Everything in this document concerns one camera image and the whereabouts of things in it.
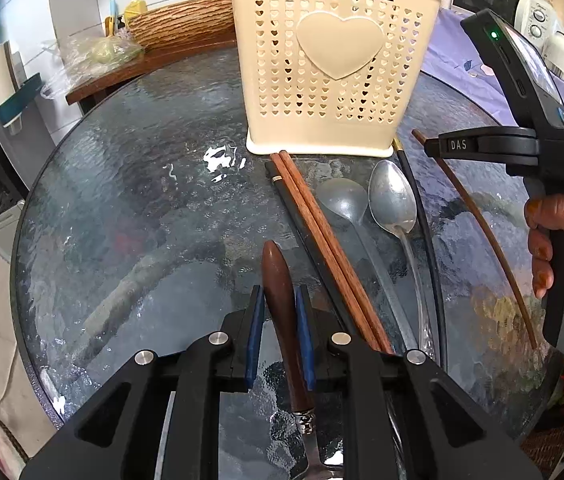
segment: microwave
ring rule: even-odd
[[[451,8],[465,12],[491,9],[540,52],[559,28],[555,9],[546,0],[452,0]]]

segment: yellow soap bottle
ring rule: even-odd
[[[135,16],[139,16],[149,9],[146,6],[144,0],[130,0],[130,3],[124,9],[124,23],[128,25],[128,22],[132,20]]]

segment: cream utensil holder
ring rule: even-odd
[[[233,0],[252,153],[389,156],[441,0]]]

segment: heart emblem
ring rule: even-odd
[[[297,24],[297,41],[311,62],[333,79],[360,70],[384,44],[382,28],[363,16],[343,20],[317,10]]]

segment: glass table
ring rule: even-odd
[[[421,74],[399,136],[434,236],[448,332],[449,374],[511,437],[533,426],[561,358],[542,340],[532,297],[520,179],[504,167],[451,162],[491,224],[536,327],[530,348],[504,273],[475,220],[435,162],[411,137],[495,124],[443,82]],[[136,351],[182,351],[245,308],[261,283],[262,246],[280,245],[296,285],[325,294],[265,175],[268,157],[245,149],[237,51],[200,54],[139,78],[87,115],[49,159],[15,241],[12,306],[19,348],[40,402],[56,423],[75,411]],[[297,156],[308,185],[346,177],[365,188],[375,159]],[[389,306],[351,224],[325,212],[380,313]],[[415,327],[412,276],[397,238],[367,212],[375,240]],[[435,316],[424,243],[411,233]],[[223,394],[220,478],[287,478],[305,465],[289,413],[275,332],[265,321],[249,394]],[[339,399],[318,399],[320,447],[341,447]]]

